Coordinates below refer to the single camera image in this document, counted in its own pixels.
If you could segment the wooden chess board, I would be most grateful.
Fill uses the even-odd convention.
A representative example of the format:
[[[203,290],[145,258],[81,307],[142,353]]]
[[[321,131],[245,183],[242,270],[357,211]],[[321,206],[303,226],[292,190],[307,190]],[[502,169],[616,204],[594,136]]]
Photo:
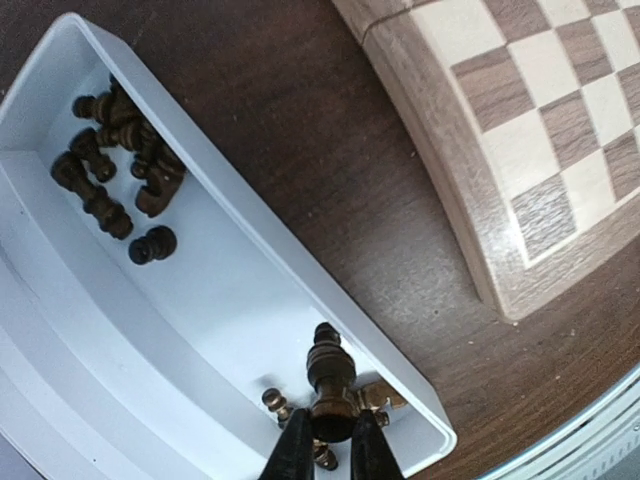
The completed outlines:
[[[521,320],[639,235],[635,1],[339,1],[481,300]]]

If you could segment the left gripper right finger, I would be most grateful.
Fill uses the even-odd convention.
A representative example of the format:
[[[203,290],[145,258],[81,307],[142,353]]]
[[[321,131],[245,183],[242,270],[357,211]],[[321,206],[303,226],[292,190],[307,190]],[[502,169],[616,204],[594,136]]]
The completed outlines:
[[[363,410],[351,440],[350,478],[353,480],[403,479],[403,474],[371,410]]]

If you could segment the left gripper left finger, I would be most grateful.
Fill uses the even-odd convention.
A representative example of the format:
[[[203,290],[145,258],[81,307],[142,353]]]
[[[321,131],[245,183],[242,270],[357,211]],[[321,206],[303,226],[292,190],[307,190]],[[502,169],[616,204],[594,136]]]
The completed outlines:
[[[261,473],[261,480],[312,480],[313,439],[308,410],[296,409]]]

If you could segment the white plastic divided tray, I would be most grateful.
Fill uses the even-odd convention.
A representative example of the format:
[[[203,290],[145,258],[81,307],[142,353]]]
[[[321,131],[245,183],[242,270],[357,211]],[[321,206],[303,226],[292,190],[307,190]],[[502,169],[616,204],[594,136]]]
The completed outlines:
[[[133,205],[176,251],[144,266],[50,175],[85,127],[71,103],[113,74],[187,167],[167,210]],[[254,479],[279,437],[261,397],[313,399],[306,359],[331,324],[360,383],[408,401],[386,438],[411,476],[455,447],[431,384],[234,170],[136,54],[60,16],[1,105],[1,442],[49,479]]]

